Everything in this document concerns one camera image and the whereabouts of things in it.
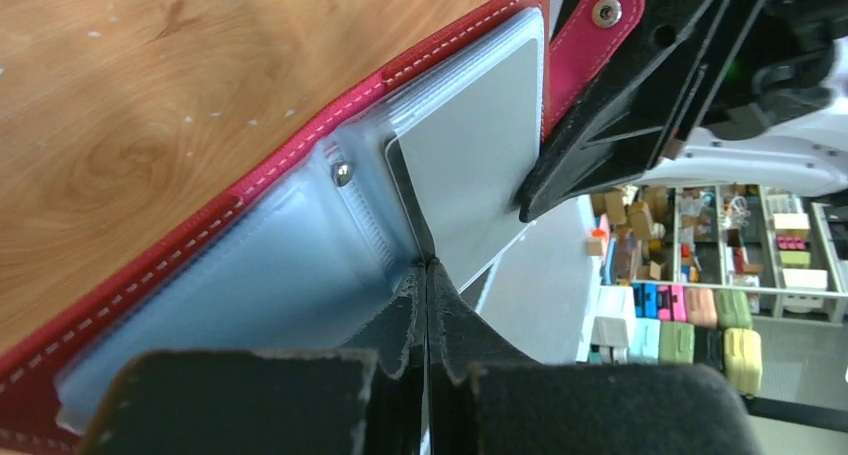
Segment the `red leather card holder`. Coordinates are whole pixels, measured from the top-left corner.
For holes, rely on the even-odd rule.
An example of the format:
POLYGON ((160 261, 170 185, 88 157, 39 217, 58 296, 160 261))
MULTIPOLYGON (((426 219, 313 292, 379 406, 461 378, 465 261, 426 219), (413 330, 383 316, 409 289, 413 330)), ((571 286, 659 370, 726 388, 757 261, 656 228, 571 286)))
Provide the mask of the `red leather card holder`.
POLYGON ((70 454, 111 381, 161 349, 334 345, 420 256, 387 144, 539 42, 550 129, 550 0, 489 0, 351 85, 268 158, 1 358, 1 445, 70 454))

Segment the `grey credit card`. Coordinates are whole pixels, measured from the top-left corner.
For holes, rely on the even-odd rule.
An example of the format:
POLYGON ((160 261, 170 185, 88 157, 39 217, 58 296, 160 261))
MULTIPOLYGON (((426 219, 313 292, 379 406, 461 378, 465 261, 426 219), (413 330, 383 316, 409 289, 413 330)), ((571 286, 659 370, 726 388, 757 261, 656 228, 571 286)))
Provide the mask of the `grey credit card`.
POLYGON ((464 290, 526 230, 515 195, 539 155, 539 42, 500 53, 486 72, 385 155, 416 240, 464 290))

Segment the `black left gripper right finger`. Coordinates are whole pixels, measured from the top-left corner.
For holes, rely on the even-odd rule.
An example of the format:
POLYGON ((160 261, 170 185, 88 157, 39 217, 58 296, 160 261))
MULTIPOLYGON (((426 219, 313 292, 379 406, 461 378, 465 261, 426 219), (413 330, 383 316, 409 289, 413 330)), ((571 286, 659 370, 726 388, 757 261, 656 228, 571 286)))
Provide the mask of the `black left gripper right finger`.
POLYGON ((545 365, 427 267, 434 454, 758 454, 740 397, 704 365, 545 365))

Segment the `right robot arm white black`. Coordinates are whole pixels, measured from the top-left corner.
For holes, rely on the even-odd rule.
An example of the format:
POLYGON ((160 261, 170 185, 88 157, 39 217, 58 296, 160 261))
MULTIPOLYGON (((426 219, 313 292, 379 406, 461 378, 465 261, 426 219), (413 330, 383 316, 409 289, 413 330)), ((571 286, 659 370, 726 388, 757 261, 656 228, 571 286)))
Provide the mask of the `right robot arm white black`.
POLYGON ((563 0, 524 222, 628 182, 847 203, 847 0, 563 0))

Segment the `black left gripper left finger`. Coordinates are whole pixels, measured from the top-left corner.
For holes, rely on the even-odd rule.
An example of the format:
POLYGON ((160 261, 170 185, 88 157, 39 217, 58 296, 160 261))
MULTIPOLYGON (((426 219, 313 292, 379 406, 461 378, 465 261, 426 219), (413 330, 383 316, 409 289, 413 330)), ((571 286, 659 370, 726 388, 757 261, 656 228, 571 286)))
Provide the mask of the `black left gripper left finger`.
POLYGON ((119 373, 83 454, 415 454, 426 270, 331 349, 153 351, 119 373))

